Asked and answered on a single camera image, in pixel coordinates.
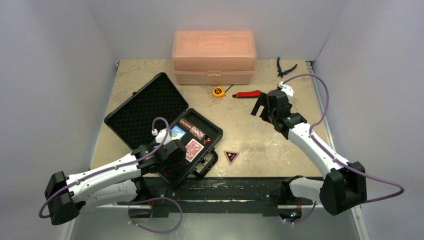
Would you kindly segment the orange black poker chip roll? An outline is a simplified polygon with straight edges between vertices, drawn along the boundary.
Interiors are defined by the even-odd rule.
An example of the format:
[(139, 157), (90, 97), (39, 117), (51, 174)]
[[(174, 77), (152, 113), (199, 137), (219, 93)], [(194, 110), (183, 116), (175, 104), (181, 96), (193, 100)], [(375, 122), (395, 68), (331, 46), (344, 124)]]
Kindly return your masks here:
[(194, 125), (186, 120), (185, 118), (181, 118), (178, 122), (178, 124), (186, 131), (191, 132)]

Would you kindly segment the tan blue poker chip roll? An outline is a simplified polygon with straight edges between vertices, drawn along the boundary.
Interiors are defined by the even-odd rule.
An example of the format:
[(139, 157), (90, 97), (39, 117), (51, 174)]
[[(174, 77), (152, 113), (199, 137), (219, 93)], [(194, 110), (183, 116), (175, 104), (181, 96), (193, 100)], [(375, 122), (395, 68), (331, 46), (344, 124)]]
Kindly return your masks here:
[(196, 126), (191, 127), (189, 132), (199, 141), (203, 141), (207, 136), (203, 131), (201, 131)]

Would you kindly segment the black poker set case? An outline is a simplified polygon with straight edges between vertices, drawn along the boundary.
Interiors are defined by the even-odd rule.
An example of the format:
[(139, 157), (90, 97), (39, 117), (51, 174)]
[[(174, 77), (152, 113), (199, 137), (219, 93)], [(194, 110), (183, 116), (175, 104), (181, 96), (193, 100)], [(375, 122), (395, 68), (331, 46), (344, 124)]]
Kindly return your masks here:
[(175, 125), (182, 128), (179, 120), (184, 118), (206, 134), (204, 140), (211, 138), (207, 145), (203, 145), (203, 141), (185, 130), (186, 134), (180, 141), (187, 145), (191, 139), (195, 139), (204, 146), (203, 150), (192, 162), (187, 161), (184, 169), (172, 171), (172, 178), (168, 178), (163, 171), (158, 174), (172, 187), (180, 185), (189, 175), (204, 178), (218, 161), (215, 145), (222, 138), (223, 130), (190, 108), (166, 73), (158, 73), (142, 88), (133, 92), (130, 98), (104, 118), (104, 123), (132, 152), (142, 145), (159, 144), (152, 135), (153, 120), (157, 117), (165, 118), (170, 128)]

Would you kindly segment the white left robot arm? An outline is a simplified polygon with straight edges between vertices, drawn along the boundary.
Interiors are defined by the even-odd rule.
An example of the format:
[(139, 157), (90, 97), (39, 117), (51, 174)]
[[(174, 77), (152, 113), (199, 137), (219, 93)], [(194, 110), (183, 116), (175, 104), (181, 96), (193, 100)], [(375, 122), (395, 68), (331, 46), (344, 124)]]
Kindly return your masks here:
[(155, 134), (155, 143), (141, 145), (112, 163), (73, 175), (54, 173), (44, 191), (47, 203), (43, 205), (51, 224), (67, 223), (91, 207), (124, 202), (142, 205), (153, 198), (144, 175), (187, 165), (183, 130), (173, 127), (169, 133), (162, 129)]

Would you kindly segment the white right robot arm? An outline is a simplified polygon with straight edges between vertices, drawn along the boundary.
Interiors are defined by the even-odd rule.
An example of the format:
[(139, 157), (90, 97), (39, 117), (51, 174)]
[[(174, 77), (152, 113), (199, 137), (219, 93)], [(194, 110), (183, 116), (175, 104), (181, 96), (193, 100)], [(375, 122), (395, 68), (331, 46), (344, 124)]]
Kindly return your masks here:
[(323, 180), (294, 176), (282, 181), (280, 198), (292, 204), (299, 198), (321, 203), (324, 209), (336, 216), (367, 201), (365, 167), (349, 162), (337, 154), (312, 129), (307, 120), (292, 112), (290, 99), (294, 90), (280, 84), (276, 90), (260, 93), (251, 115), (263, 107), (260, 118), (297, 146), (316, 166)]

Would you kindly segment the red utility knife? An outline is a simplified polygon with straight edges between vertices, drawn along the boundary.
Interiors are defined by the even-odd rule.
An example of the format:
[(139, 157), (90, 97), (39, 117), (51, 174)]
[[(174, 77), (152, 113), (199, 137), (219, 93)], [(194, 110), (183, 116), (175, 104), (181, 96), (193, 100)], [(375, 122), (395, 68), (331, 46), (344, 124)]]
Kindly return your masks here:
[(246, 92), (237, 92), (232, 95), (235, 99), (254, 99), (258, 98), (262, 92), (260, 90), (246, 91)]

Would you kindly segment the red card deck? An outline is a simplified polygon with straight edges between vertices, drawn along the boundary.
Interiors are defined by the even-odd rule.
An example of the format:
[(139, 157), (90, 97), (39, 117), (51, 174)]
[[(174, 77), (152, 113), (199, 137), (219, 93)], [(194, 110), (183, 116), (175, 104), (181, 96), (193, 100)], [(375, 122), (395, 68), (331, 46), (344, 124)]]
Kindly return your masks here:
[(198, 156), (198, 154), (203, 150), (204, 146), (193, 138), (188, 142), (185, 148), (186, 148), (185, 159), (189, 163), (191, 163)]

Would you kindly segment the blue card deck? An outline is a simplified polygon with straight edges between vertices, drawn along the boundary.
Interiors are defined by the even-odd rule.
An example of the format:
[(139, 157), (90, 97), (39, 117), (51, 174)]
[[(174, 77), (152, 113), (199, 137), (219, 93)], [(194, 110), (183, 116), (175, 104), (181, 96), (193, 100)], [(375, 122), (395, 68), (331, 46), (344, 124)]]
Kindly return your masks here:
[(170, 129), (170, 137), (169, 139), (172, 140), (181, 140), (184, 135), (186, 134), (186, 131), (179, 127), (178, 125), (173, 126)]

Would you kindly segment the yellow tape measure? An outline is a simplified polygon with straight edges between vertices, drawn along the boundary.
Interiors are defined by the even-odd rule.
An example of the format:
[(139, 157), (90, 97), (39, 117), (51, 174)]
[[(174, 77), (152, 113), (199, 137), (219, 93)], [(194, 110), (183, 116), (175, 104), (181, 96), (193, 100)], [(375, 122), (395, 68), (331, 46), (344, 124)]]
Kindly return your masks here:
[(230, 85), (228, 88), (223, 89), (222, 86), (217, 86), (212, 90), (212, 95), (215, 98), (222, 98), (225, 96), (225, 94), (227, 93), (228, 90), (230, 90), (234, 85)]

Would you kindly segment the orange plastic toolbox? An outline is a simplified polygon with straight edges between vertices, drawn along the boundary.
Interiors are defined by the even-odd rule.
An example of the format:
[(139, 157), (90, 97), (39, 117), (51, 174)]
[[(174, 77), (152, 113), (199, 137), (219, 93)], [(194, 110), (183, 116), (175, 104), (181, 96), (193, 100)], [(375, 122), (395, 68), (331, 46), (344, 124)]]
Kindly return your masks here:
[(248, 85), (257, 66), (250, 30), (184, 30), (174, 34), (172, 71), (180, 85)]

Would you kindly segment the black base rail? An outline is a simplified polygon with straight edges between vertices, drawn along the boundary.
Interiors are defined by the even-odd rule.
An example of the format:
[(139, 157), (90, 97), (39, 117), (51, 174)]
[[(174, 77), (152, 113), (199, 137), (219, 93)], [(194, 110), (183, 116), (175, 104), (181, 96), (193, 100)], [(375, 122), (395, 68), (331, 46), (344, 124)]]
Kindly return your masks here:
[(186, 213), (207, 214), (262, 214), (265, 217), (289, 214), (279, 210), (279, 205), (299, 206), (320, 203), (332, 216), (349, 210), (367, 199), (365, 181), (362, 177), (329, 174), (324, 180), (293, 177), (206, 177), (190, 178), (177, 187), (171, 187), (158, 177), (137, 177), (115, 183), (83, 200), (77, 192), (69, 190), (61, 196), (64, 209), (60, 222), (76, 218), (88, 208), (111, 203), (119, 205), (143, 205), (153, 202), (153, 216), (167, 217), (177, 202)]

